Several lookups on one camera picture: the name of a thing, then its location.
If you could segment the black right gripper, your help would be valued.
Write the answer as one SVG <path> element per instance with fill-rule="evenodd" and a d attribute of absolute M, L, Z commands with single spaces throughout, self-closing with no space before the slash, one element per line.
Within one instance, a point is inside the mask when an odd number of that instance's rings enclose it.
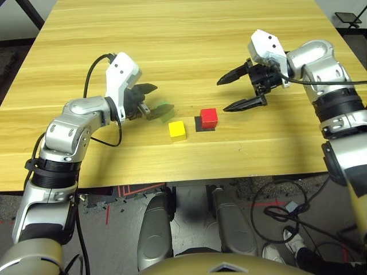
<path fill-rule="evenodd" d="M 250 58 L 241 66 L 224 74 L 218 80 L 217 85 L 232 83 L 246 74 L 249 75 L 256 96 L 248 100 L 242 99 L 236 101 L 225 107 L 223 109 L 224 112 L 240 112 L 255 107 L 266 106 L 267 100 L 265 95 L 270 93 L 272 89 L 282 85 L 282 78 L 278 76 L 275 70 L 261 64 L 254 65 Z"/>

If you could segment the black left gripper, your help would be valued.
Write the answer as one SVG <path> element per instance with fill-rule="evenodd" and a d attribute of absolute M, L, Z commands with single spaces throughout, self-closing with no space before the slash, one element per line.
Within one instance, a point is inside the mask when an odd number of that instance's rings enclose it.
<path fill-rule="evenodd" d="M 136 84 L 131 89 L 127 89 L 124 92 L 123 103 L 126 118 L 134 120 L 145 115 L 150 121 L 169 113 L 174 108 L 173 104 L 162 104 L 151 110 L 145 104 L 145 95 L 156 89 L 158 87 L 150 83 Z"/>

